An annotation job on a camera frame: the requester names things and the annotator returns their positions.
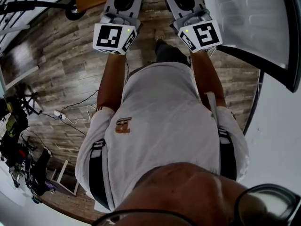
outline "black shoulder strap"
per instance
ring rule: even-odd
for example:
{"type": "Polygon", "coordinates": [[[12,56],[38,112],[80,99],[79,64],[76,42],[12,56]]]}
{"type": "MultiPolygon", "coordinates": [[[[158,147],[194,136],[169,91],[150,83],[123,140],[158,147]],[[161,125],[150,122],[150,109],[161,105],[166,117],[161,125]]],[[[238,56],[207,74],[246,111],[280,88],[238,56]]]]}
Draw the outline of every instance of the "black shoulder strap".
{"type": "Polygon", "coordinates": [[[221,128],[218,128],[218,135],[220,138],[221,175],[236,180],[236,159],[231,137],[227,131],[221,128]]]}
{"type": "Polygon", "coordinates": [[[103,181],[103,147],[105,140],[101,139],[93,143],[92,152],[90,155],[89,163],[89,185],[90,191],[96,201],[102,206],[109,209],[107,196],[105,194],[104,181],[103,181]]]}

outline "logo on shirt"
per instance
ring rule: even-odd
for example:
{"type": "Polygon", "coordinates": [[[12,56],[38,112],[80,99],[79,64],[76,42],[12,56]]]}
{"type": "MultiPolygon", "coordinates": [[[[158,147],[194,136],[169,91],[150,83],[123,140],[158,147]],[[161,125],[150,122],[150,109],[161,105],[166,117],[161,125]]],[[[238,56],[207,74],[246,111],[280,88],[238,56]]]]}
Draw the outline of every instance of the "logo on shirt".
{"type": "Polygon", "coordinates": [[[130,128],[128,127],[129,121],[132,119],[132,117],[128,118],[122,118],[116,121],[116,133],[119,134],[128,134],[131,132],[130,128]]]}

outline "black cable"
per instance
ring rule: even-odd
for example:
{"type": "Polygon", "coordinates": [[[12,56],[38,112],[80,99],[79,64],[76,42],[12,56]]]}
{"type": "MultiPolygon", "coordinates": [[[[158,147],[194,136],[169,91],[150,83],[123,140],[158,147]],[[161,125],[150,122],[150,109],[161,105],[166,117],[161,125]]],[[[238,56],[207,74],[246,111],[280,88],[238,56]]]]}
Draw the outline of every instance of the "black cable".
{"type": "Polygon", "coordinates": [[[94,92],[92,95],[90,95],[87,99],[84,99],[84,100],[81,101],[81,102],[78,102],[78,103],[75,103],[75,104],[73,104],[73,105],[69,105],[69,106],[65,107],[64,109],[61,110],[61,113],[63,113],[63,110],[67,109],[68,107],[71,107],[71,106],[74,106],[74,105],[78,105],[78,104],[80,104],[80,103],[85,102],[86,100],[89,100],[93,95],[96,94],[97,91],[95,91],[95,92],[94,92]]]}
{"type": "Polygon", "coordinates": [[[34,135],[36,135],[40,139],[41,143],[45,146],[45,144],[43,143],[42,139],[35,132],[33,132],[31,130],[28,130],[28,129],[26,129],[26,130],[29,131],[29,132],[32,132],[34,135]]]}
{"type": "Polygon", "coordinates": [[[76,130],[78,130],[78,131],[79,131],[81,134],[84,134],[84,135],[86,136],[86,134],[85,134],[84,132],[82,132],[82,131],[80,131],[79,129],[77,129],[77,128],[73,127],[72,125],[69,125],[69,124],[67,124],[67,123],[63,122],[63,121],[62,121],[62,118],[61,118],[61,122],[62,122],[62,123],[64,123],[64,124],[66,124],[67,126],[70,126],[70,127],[72,127],[73,129],[76,129],[76,130]]]}
{"type": "Polygon", "coordinates": [[[51,115],[47,115],[47,114],[44,114],[44,113],[41,113],[41,114],[42,114],[42,115],[49,116],[49,117],[51,117],[52,119],[55,119],[56,121],[61,121],[62,123],[66,124],[67,126],[70,126],[70,127],[74,128],[74,129],[78,130],[80,133],[82,133],[82,134],[84,134],[84,135],[86,136],[86,134],[85,134],[84,132],[82,132],[82,131],[80,131],[79,129],[73,127],[72,125],[69,125],[69,124],[63,122],[63,121],[62,121],[62,118],[57,118],[57,119],[56,119],[55,117],[53,117],[53,116],[51,116],[51,115]]]}
{"type": "Polygon", "coordinates": [[[49,117],[51,117],[51,118],[53,118],[53,119],[55,119],[56,121],[59,121],[60,119],[59,118],[55,118],[55,117],[53,117],[53,116],[51,116],[51,115],[47,115],[47,114],[44,114],[44,113],[41,113],[42,115],[46,115],[46,116],[49,116],[49,117]]]}

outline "glasses frame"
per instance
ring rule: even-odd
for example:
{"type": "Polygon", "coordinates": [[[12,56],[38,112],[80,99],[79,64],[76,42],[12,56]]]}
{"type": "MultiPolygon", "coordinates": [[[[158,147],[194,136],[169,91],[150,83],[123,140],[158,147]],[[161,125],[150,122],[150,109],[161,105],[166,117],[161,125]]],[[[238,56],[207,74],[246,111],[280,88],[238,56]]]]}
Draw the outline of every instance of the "glasses frame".
{"type": "MultiPolygon", "coordinates": [[[[292,191],[286,189],[285,187],[275,185],[275,184],[261,184],[261,185],[258,185],[258,186],[251,187],[251,188],[245,190],[236,199],[236,202],[235,202],[235,205],[234,205],[235,225],[237,225],[237,226],[243,226],[244,225],[243,222],[240,219],[240,215],[239,215],[239,211],[238,211],[238,206],[239,206],[240,199],[245,194],[247,194],[249,192],[259,192],[259,191],[262,191],[262,190],[274,191],[274,192],[277,192],[278,194],[285,195],[286,197],[288,197],[292,200],[293,209],[292,209],[292,212],[289,214],[289,216],[287,216],[286,220],[288,220],[292,216],[292,214],[296,211],[297,206],[298,206],[298,204],[300,202],[300,199],[301,199],[301,197],[299,195],[293,193],[292,191]]],[[[190,218],[188,218],[188,217],[186,217],[186,216],[184,216],[180,213],[171,212],[171,211],[167,211],[167,210],[155,210],[155,209],[132,209],[132,210],[115,211],[115,212],[108,213],[108,214],[102,216],[97,221],[95,221],[92,224],[92,226],[97,226],[102,221],[105,221],[106,219],[111,218],[113,216],[118,216],[118,215],[122,215],[122,214],[130,214],[130,213],[157,213],[157,214],[165,214],[165,215],[168,214],[168,215],[178,217],[178,218],[186,221],[188,224],[190,224],[192,226],[198,226],[190,218]]]]}
{"type": "Polygon", "coordinates": [[[118,216],[121,214],[130,214],[130,213],[157,213],[157,214],[168,214],[168,215],[172,215],[175,216],[177,218],[180,218],[184,221],[186,221],[188,224],[192,225],[192,226],[198,226],[195,222],[193,222],[190,218],[180,214],[180,213],[176,213],[176,212],[171,212],[171,211],[167,211],[167,210],[155,210],[155,209],[132,209],[132,210],[119,210],[116,212],[112,212],[112,213],[108,213],[104,216],[102,216],[101,218],[99,218],[97,221],[95,221],[92,226],[97,226],[99,223],[101,223],[102,221],[105,221],[108,218],[111,218],[113,216],[118,216]]]}
{"type": "Polygon", "coordinates": [[[299,205],[300,199],[301,199],[301,197],[299,195],[293,193],[292,191],[288,190],[285,187],[282,187],[282,186],[279,186],[279,185],[276,185],[276,184],[271,184],[271,183],[269,183],[269,184],[261,184],[261,185],[254,186],[254,187],[251,187],[251,188],[245,190],[236,199],[235,205],[234,205],[234,218],[235,218],[235,223],[238,226],[243,226],[244,225],[244,223],[241,221],[241,218],[240,218],[240,215],[239,215],[239,210],[238,210],[240,199],[244,195],[246,195],[247,193],[250,193],[250,192],[256,193],[256,192],[261,192],[261,191],[264,191],[264,190],[271,191],[271,192],[276,192],[276,193],[278,193],[280,195],[284,195],[285,197],[287,197],[287,198],[289,198],[291,200],[293,209],[292,209],[291,213],[286,217],[286,219],[285,219],[286,221],[296,211],[296,209],[297,209],[297,207],[299,205]]]}

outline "metal rack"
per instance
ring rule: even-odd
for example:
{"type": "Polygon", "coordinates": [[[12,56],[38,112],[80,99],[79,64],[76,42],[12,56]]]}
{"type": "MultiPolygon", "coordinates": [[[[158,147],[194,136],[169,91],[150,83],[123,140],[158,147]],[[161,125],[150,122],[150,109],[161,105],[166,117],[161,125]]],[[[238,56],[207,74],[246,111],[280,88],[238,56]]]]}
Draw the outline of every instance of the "metal rack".
{"type": "Polygon", "coordinates": [[[22,18],[26,11],[32,11],[36,7],[45,7],[45,8],[60,8],[66,10],[66,16],[70,20],[77,20],[81,18],[84,13],[78,13],[76,8],[76,1],[72,0],[68,4],[56,3],[56,2],[48,2],[48,1],[39,1],[39,0],[13,0],[7,2],[7,0],[3,0],[0,4],[0,47],[2,42],[4,41],[7,33],[19,31],[22,29],[27,29],[29,26],[15,26],[17,21],[22,18]]]}

